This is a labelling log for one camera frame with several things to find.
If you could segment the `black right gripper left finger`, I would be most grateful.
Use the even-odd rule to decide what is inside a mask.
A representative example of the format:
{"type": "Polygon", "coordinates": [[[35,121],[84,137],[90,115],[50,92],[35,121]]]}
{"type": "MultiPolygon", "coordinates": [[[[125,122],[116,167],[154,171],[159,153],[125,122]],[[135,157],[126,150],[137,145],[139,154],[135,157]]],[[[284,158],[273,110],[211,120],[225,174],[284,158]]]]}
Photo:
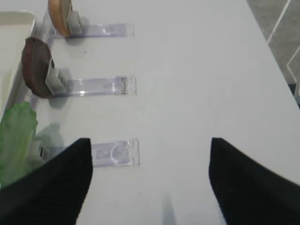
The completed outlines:
{"type": "Polygon", "coordinates": [[[80,138],[0,191],[2,225],[74,225],[93,175],[91,141],[80,138]]]}

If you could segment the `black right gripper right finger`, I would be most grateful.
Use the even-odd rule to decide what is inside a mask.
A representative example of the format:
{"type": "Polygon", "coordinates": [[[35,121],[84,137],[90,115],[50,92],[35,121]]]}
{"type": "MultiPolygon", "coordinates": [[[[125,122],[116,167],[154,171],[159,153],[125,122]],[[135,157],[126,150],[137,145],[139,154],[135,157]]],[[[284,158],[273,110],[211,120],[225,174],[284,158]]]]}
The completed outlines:
{"type": "Polygon", "coordinates": [[[298,225],[300,187],[223,138],[212,138],[209,179],[228,225],[298,225]]]}

